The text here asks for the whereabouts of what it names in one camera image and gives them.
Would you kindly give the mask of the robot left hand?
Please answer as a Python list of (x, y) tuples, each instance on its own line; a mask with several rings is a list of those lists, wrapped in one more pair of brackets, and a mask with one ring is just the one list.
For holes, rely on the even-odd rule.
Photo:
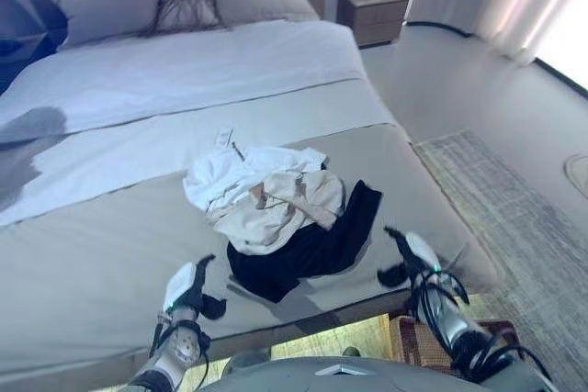
[(226, 313), (225, 299), (217, 299), (203, 292), (207, 266), (214, 254), (201, 258), (197, 263), (188, 262), (167, 283), (162, 311), (170, 315), (178, 308), (192, 308), (207, 319), (220, 319)]

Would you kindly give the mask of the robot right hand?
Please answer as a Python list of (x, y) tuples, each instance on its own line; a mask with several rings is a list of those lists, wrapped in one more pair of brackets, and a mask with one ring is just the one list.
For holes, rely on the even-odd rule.
[(426, 276), (441, 269), (435, 251), (418, 234), (412, 231), (402, 233), (389, 226), (384, 231), (395, 241), (402, 263), (387, 270), (378, 270), (377, 278), (383, 286), (393, 288), (406, 280), (410, 281), (411, 286), (418, 286)]

